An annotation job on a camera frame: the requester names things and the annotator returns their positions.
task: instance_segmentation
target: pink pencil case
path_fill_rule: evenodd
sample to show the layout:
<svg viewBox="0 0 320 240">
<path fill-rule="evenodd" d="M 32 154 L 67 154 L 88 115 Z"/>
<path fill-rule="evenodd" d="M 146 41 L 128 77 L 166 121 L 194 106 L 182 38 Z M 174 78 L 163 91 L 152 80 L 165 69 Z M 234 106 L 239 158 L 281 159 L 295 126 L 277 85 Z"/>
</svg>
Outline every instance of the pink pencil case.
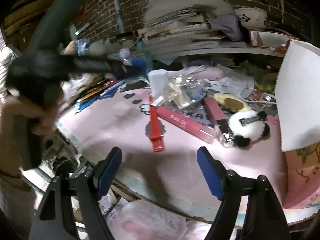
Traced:
<svg viewBox="0 0 320 240">
<path fill-rule="evenodd" d="M 209 144 L 212 144 L 216 137 L 213 129 L 190 120 L 182 114 L 177 114 L 164 106 L 158 107 L 157 115 Z"/>
</svg>

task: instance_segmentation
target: white shelf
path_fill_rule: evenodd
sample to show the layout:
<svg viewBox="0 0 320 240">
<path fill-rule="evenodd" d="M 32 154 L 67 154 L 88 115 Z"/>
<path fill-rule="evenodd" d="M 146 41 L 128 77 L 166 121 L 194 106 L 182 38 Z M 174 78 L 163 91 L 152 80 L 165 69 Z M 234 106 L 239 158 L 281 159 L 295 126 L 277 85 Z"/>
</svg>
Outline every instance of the white shelf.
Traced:
<svg viewBox="0 0 320 240">
<path fill-rule="evenodd" d="M 177 52 L 152 52 L 155 58 L 175 58 L 180 56 L 199 55 L 199 54 L 215 54 L 215 53 L 247 53 L 247 54 L 260 54 L 276 57 L 284 57 L 284 54 L 276 53 L 270 49 L 260 48 L 206 48 L 202 46 L 200 49 L 183 50 Z"/>
</svg>

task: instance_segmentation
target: fluffy white toy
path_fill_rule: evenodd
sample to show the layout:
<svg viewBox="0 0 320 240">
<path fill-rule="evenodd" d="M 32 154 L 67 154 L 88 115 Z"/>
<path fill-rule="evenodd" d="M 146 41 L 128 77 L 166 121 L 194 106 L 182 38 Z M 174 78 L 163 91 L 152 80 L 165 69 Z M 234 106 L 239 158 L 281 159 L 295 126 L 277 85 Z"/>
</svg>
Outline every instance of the fluffy white toy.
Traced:
<svg viewBox="0 0 320 240">
<path fill-rule="evenodd" d="M 256 117 L 257 121 L 242 124 L 241 120 Z M 238 147 L 247 147 L 250 142 L 270 134 L 270 127 L 265 123 L 267 115 L 261 111 L 241 111 L 233 114 L 229 119 L 229 127 L 234 133 L 234 143 Z"/>
</svg>

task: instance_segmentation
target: clothes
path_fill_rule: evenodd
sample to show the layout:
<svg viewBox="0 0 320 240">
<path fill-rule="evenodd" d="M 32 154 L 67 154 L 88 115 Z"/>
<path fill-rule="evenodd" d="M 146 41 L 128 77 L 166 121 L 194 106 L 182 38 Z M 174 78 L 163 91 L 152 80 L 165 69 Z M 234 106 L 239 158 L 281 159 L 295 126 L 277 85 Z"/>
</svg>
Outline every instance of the clothes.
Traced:
<svg viewBox="0 0 320 240">
<path fill-rule="evenodd" d="M 241 41 L 242 33 L 238 24 L 238 16 L 227 13 L 217 18 L 208 19 L 211 30 L 222 31 L 230 40 Z"/>
<path fill-rule="evenodd" d="M 31 219 L 34 216 L 36 193 L 15 188 L 0 176 L 0 209 L 22 240 L 28 239 Z"/>
</svg>

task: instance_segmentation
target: stuffed toy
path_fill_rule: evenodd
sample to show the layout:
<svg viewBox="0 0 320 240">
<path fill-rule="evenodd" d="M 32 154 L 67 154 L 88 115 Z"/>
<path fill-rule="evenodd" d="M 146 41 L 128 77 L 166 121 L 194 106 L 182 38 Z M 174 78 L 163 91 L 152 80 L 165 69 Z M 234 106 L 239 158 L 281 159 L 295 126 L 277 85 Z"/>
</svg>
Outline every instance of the stuffed toy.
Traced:
<svg viewBox="0 0 320 240">
<path fill-rule="evenodd" d="M 229 127 L 233 131 L 234 143 L 240 147 L 247 147 L 270 134 L 270 127 L 266 124 L 267 114 L 264 111 L 240 111 L 229 119 Z"/>
<path fill-rule="evenodd" d="M 219 105 L 223 106 L 233 113 L 251 110 L 251 107 L 246 102 L 230 94 L 217 93 L 215 94 L 214 99 L 218 102 Z"/>
</svg>

